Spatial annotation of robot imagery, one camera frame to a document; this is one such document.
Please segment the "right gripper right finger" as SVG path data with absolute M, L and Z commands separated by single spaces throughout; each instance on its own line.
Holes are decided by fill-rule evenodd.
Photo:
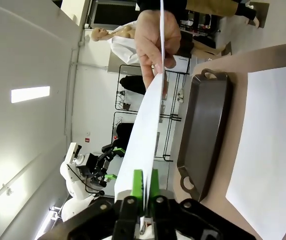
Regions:
M 170 191 L 159 188 L 158 171 L 152 171 L 149 213 L 157 240 L 252 240 L 255 236 L 198 201 L 177 202 Z

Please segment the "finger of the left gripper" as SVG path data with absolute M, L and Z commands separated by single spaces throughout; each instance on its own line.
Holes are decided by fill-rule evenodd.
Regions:
M 102 153 L 105 159 L 112 160 L 115 156 L 122 158 L 125 155 L 125 150 L 116 146 L 104 146 Z
M 114 174 L 105 174 L 103 176 L 98 176 L 95 178 L 95 185 L 99 187 L 106 187 L 107 183 L 111 180 L 116 180 L 117 176 Z

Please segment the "person's right hand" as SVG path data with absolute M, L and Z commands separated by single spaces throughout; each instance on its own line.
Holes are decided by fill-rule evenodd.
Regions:
M 148 88 L 154 75 L 163 72 L 163 67 L 176 66 L 174 55 L 180 48 L 181 33 L 175 16 L 164 12 L 164 48 L 165 58 L 161 55 L 160 11 L 142 11 L 137 19 L 135 44 L 141 67 L 143 82 Z

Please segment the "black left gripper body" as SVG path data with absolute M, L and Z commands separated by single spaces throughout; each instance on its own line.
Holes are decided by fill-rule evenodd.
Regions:
M 85 154 L 85 166 L 83 176 L 86 177 L 86 182 L 89 187 L 106 187 L 105 174 L 108 169 L 108 157 L 106 153 L 100 156 L 92 153 Z

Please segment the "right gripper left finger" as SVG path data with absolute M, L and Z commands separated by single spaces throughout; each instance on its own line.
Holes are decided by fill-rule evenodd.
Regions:
M 112 203 L 99 199 L 86 209 L 43 234 L 41 240 L 134 240 L 143 211 L 143 173 L 133 173 L 132 190 Z

